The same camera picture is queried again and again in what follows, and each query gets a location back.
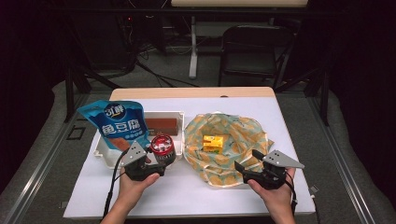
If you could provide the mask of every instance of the patterned bag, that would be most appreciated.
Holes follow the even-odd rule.
[[[221,136],[221,151],[204,151],[204,136]],[[242,175],[234,169],[237,161],[246,169],[259,172],[262,163],[252,157],[251,150],[268,154],[274,143],[254,119],[226,114],[196,116],[185,130],[184,157],[211,186],[232,187],[243,184]]]

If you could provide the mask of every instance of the gray floor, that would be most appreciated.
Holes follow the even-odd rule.
[[[198,78],[195,80],[188,78],[189,53],[179,54],[169,49],[168,55],[164,57],[152,51],[148,53],[148,60],[140,61],[160,75],[202,87],[217,85],[219,55],[210,51],[206,53],[205,48],[200,51]],[[155,76],[139,67],[127,76],[111,80],[122,87],[160,87]],[[179,87],[186,86],[173,83]],[[109,88],[95,80],[91,80],[91,84],[91,94],[76,94],[78,105],[108,98]],[[224,84],[270,86],[271,82],[230,77]],[[303,86],[304,83],[276,97],[299,159],[305,165],[308,186],[316,185],[319,188],[316,201],[321,223],[394,223],[395,211],[388,199],[374,186],[348,143],[347,128],[336,97],[333,94],[330,96],[330,127],[325,127],[318,118],[317,100],[305,98]],[[67,202],[70,198],[95,129],[88,121],[79,119],[80,116],[64,124],[64,83],[53,90],[56,100],[49,118],[20,170],[0,196],[0,223],[98,223],[62,217],[64,208],[60,208],[60,202]],[[66,140],[73,125],[86,128],[79,141]],[[315,214],[297,217],[296,220],[298,223],[318,223]],[[246,221],[261,222],[262,218],[233,218],[222,220],[221,223]]]

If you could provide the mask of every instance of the hand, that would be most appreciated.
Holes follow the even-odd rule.
[[[134,181],[128,175],[123,175],[124,172],[125,169],[121,167],[119,196],[101,223],[124,223],[126,216],[136,206],[143,191],[160,177],[159,174],[152,174],[143,181]]]
[[[288,174],[294,178],[295,169],[288,169]],[[286,180],[291,183],[291,179],[286,175]],[[291,212],[291,189],[286,184],[279,189],[264,189],[255,180],[250,179],[247,182],[250,187],[260,195],[270,212],[271,218],[276,224],[295,223],[293,213]]]

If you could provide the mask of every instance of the blue food package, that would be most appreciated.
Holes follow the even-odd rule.
[[[149,144],[143,106],[138,102],[100,100],[77,111],[99,130],[110,149],[124,151],[133,141],[142,148]]]

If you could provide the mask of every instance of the chair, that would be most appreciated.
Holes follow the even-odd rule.
[[[280,26],[238,25],[226,30],[221,42],[219,82],[222,77],[273,78],[273,88],[294,34]]]

